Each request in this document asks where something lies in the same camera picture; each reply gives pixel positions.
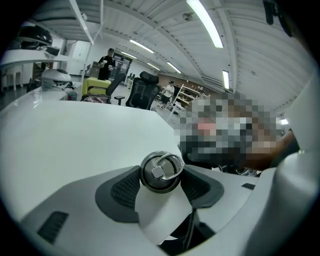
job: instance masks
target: white table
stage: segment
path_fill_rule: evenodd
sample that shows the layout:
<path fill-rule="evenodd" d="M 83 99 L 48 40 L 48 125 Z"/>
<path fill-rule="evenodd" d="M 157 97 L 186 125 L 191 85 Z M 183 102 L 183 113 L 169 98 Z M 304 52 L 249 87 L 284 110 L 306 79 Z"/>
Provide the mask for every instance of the white table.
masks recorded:
<path fill-rule="evenodd" d="M 180 154 L 154 111 L 29 97 L 0 113 L 0 189 L 17 221 L 72 181 L 140 165 L 154 151 Z"/>

